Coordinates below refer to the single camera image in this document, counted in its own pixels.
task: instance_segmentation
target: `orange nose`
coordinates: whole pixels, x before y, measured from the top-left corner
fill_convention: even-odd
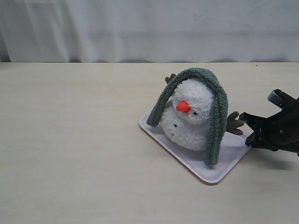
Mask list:
[[[189,106],[189,104],[186,101],[182,100],[182,101],[179,101],[179,103],[177,105],[177,110],[188,113],[191,110],[191,107]]]

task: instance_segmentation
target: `stuffed toy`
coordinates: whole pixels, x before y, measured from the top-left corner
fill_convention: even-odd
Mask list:
[[[151,111],[147,124],[161,126],[175,144],[190,150],[205,150],[205,163],[218,163],[225,132],[242,135],[244,125],[236,120],[239,113],[228,116],[228,98],[213,72],[189,68],[166,77],[167,86]]]

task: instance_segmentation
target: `green knit scarf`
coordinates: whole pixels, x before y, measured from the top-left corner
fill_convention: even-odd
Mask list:
[[[147,124],[151,127],[159,125],[164,107],[176,87],[184,80],[198,78],[214,93],[214,101],[210,110],[210,132],[205,150],[205,163],[208,166],[218,164],[220,144],[226,131],[228,116],[228,98],[213,72],[202,68],[189,68],[180,72],[165,87],[156,105],[152,109]]]

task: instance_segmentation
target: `fabric curtain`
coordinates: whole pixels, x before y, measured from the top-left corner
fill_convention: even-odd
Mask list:
[[[1,0],[11,62],[299,62],[298,0]]]

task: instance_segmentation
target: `brown antler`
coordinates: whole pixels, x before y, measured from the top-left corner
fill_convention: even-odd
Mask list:
[[[244,125],[244,121],[236,120],[238,116],[238,111],[234,111],[228,116],[226,131],[235,135],[243,135],[243,131],[238,128]]]
[[[166,77],[166,78],[165,78],[165,82],[166,82],[166,84],[168,84],[168,83],[169,83],[175,76],[176,76],[176,74],[172,73],[172,74],[170,75],[170,77]]]

